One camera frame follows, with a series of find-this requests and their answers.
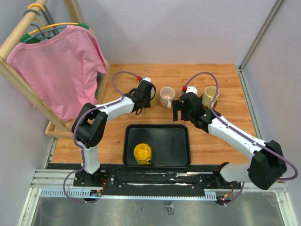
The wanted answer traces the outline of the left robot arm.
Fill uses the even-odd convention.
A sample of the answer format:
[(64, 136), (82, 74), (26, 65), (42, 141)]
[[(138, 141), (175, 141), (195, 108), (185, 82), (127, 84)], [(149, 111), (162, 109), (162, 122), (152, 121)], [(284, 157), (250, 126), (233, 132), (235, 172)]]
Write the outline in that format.
[(98, 144), (103, 138), (106, 123), (121, 115), (139, 115), (143, 108), (149, 108), (155, 97), (156, 88), (148, 80), (141, 80), (138, 87), (111, 102), (93, 105), (86, 103), (72, 126), (73, 141), (81, 152), (82, 169), (76, 173), (75, 186), (96, 186), (101, 179), (98, 160)]

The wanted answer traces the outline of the cream cartoon cup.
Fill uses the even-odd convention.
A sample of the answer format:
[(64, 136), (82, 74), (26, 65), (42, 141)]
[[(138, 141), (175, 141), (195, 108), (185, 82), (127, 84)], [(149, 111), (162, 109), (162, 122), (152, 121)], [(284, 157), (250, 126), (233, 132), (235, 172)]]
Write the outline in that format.
[(205, 89), (204, 95), (213, 98), (209, 106), (211, 106), (219, 96), (219, 90), (216, 87), (209, 86)]

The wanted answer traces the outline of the yellow cup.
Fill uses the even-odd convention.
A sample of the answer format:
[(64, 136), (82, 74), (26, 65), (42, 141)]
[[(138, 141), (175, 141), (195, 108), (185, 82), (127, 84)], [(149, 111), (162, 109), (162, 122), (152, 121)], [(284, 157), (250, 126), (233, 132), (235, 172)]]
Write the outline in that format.
[(151, 165), (152, 150), (148, 144), (141, 143), (134, 148), (134, 158), (140, 165)]

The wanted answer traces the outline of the dark wooden coaster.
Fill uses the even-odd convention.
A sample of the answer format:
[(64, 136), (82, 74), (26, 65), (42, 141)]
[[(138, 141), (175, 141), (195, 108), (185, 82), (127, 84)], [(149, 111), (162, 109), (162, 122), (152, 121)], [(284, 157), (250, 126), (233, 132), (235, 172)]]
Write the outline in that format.
[[(205, 95), (202, 95), (201, 97), (202, 105), (205, 110), (209, 109), (209, 104), (211, 103), (212, 99), (211, 97), (207, 97)], [(211, 107), (214, 109), (217, 106), (217, 100), (214, 101), (214, 103), (211, 105)]]

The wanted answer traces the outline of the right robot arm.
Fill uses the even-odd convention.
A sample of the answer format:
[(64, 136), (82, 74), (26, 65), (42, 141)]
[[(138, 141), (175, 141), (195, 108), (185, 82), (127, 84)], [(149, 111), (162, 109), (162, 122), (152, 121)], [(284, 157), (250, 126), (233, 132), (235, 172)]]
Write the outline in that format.
[(224, 188), (230, 182), (245, 181), (268, 190), (287, 171), (278, 142), (258, 139), (234, 126), (219, 112), (204, 109), (201, 98), (196, 94), (189, 92), (181, 95), (173, 101), (172, 108), (174, 121), (190, 121), (197, 129), (222, 139), (250, 161), (221, 164), (213, 176), (216, 187)]

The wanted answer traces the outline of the woven rattan coaster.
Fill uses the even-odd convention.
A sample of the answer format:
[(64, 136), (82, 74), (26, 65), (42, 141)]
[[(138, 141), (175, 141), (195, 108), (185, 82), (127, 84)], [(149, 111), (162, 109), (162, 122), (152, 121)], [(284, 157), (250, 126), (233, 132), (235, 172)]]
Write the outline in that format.
[(171, 109), (172, 106), (173, 106), (173, 101), (172, 101), (172, 100), (161, 99), (161, 100), (159, 101), (159, 105), (160, 105), (162, 108), (165, 108), (165, 109)]
[(150, 101), (150, 108), (155, 107), (157, 105), (158, 101), (157, 98), (154, 97), (151, 101)]

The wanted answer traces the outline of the pink cup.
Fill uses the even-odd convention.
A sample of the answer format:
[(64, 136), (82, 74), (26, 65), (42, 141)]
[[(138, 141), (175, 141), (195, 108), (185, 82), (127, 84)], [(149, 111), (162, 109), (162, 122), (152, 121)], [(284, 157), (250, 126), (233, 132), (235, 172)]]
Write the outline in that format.
[(159, 92), (159, 100), (174, 100), (176, 92), (171, 87), (163, 87)]

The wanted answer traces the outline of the white faceted cup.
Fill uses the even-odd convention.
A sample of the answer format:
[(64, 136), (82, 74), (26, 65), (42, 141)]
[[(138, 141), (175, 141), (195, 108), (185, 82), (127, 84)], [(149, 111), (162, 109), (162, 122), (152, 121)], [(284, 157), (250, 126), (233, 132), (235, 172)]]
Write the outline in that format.
[(151, 92), (150, 92), (150, 100), (152, 101), (156, 95), (156, 87), (152, 87)]

